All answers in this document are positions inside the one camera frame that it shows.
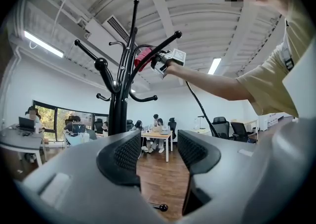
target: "tree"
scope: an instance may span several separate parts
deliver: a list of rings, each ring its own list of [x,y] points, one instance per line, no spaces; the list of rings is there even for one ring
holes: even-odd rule
[[[41,116],[40,122],[46,129],[54,129],[54,115],[55,110],[44,108],[41,106],[36,106]],[[62,141],[64,138],[64,127],[65,120],[68,119],[69,116],[73,115],[74,111],[68,111],[63,109],[57,110],[57,138],[56,140]],[[55,140],[54,133],[44,133],[45,137],[48,137],[50,140]]]

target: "black coat rack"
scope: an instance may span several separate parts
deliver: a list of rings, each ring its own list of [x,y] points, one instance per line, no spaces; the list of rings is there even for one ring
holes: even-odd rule
[[[156,95],[152,97],[147,97],[144,99],[137,98],[131,92],[131,86],[133,80],[139,71],[139,69],[145,65],[155,54],[161,51],[164,47],[170,44],[175,39],[179,39],[182,36],[180,31],[176,31],[174,35],[166,39],[160,45],[156,46],[149,54],[147,54],[144,59],[133,68],[133,62],[137,50],[142,47],[153,47],[152,45],[139,45],[135,49],[135,36],[137,34],[137,27],[135,27],[136,13],[139,0],[134,1],[133,19],[132,26],[129,35],[127,45],[125,46],[122,42],[110,42],[109,45],[121,45],[123,47],[122,56],[120,59],[118,74],[116,79],[116,84],[114,84],[114,79],[108,69],[108,62],[105,58],[98,58],[92,52],[90,52],[79,40],[75,40],[75,45],[77,45],[81,50],[83,50],[91,59],[94,60],[94,67],[100,72],[101,77],[104,81],[105,86],[111,92],[111,97],[105,98],[101,94],[97,94],[97,98],[109,101],[109,135],[124,133],[126,129],[126,119],[127,119],[127,102],[128,95],[130,95],[137,102],[148,102],[152,100],[157,100]]]

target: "person's hand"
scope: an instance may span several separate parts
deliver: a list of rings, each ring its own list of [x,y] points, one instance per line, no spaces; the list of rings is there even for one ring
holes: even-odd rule
[[[174,62],[173,60],[170,60],[168,62],[168,67],[165,71],[166,74],[170,74],[173,75],[174,72],[176,72],[178,70],[178,68],[180,67],[180,65],[178,65],[176,62]]]

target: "air vent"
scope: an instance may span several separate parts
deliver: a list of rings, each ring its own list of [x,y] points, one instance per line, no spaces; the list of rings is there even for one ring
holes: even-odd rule
[[[129,33],[124,29],[120,22],[114,17],[110,16],[103,24],[103,27],[117,40],[125,44],[128,42]]]

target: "ceiling light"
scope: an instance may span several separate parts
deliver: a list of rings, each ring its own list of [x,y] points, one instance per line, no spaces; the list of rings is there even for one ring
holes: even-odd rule
[[[51,47],[50,45],[44,43],[43,41],[39,40],[38,38],[34,37],[32,34],[24,31],[24,36],[28,38],[29,40],[33,41],[34,43],[40,45],[41,47],[45,48],[46,50],[56,54],[59,57],[63,57],[63,53],[61,51],[58,51],[57,49]]]
[[[213,75],[219,65],[219,63],[221,62],[222,58],[216,58],[216,59],[213,59],[213,62],[212,62],[212,65],[211,65],[211,68],[209,69],[208,71],[208,74],[209,75]]]

